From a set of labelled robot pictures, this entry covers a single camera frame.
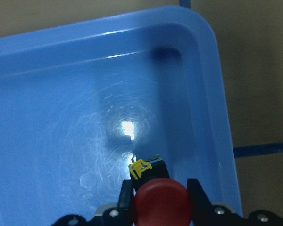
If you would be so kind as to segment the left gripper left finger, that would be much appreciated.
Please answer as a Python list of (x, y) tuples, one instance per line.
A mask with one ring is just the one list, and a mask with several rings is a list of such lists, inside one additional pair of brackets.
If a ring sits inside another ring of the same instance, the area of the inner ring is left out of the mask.
[(130, 211), (132, 209), (134, 200), (134, 189), (132, 180), (126, 179), (122, 182), (120, 195), (117, 202), (117, 207), (125, 211)]

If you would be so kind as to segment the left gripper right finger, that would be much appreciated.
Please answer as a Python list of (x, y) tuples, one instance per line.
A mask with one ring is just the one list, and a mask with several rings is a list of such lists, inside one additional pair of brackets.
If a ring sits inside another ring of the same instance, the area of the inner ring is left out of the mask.
[(191, 198), (192, 210), (194, 212), (212, 211), (212, 204), (197, 179), (188, 179), (187, 189)]

